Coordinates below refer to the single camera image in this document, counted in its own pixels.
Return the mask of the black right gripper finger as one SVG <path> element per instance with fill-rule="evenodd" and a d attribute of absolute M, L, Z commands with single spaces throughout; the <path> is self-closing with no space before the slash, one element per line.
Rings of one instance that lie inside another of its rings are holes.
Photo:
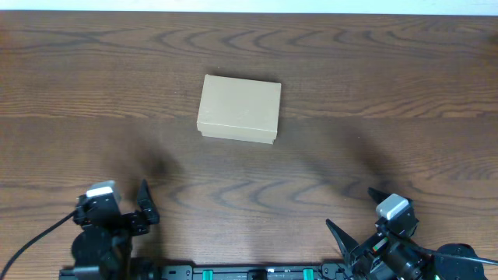
<path fill-rule="evenodd" d="M 382 203 L 384 200 L 386 200 L 390 196 L 389 193 L 379 191 L 379 190 L 374 189 L 372 187 L 368 188 L 367 193 L 377 205 Z"/>
<path fill-rule="evenodd" d="M 351 253 L 359 246 L 356 240 L 354 240 L 348 233 L 343 231 L 339 226 L 337 226 L 330 219 L 326 220 L 326 226 L 331 231 L 331 234 L 335 238 L 338 248 L 344 259 L 350 259 Z"/>

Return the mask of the cardboard box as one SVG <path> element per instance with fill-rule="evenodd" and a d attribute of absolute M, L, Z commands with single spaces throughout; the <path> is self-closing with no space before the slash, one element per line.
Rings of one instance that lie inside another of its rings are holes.
<path fill-rule="evenodd" d="M 281 90 L 277 82 L 206 75 L 197 129 L 204 137 L 272 144 Z"/>

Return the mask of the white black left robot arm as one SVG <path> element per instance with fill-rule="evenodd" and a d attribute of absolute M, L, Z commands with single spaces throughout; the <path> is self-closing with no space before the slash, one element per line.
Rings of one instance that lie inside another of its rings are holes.
<path fill-rule="evenodd" d="M 121 213 L 115 182 L 94 184 L 75 207 L 73 221 L 82 232 L 72 244 L 77 279 L 159 279 L 160 269 L 150 260 L 132 257 L 132 239 L 149 233 L 160 214 L 146 180 L 137 193 L 138 210 Z"/>

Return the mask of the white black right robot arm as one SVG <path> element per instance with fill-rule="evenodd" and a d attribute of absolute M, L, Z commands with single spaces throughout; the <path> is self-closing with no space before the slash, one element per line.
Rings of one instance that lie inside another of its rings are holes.
<path fill-rule="evenodd" d="M 363 243 L 328 219 L 345 263 L 345 279 L 486 280 L 484 265 L 464 243 L 448 243 L 437 250 L 421 247 L 412 240 L 419 220 L 412 200 L 373 188 L 368 195 L 377 203 L 376 232 Z"/>

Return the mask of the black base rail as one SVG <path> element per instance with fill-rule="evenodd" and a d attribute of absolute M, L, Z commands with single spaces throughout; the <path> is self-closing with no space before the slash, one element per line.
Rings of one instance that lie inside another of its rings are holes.
<path fill-rule="evenodd" d="M 131 280 L 353 280 L 344 264 L 257 266 L 191 266 L 147 264 L 134 267 L 126 279 Z"/>

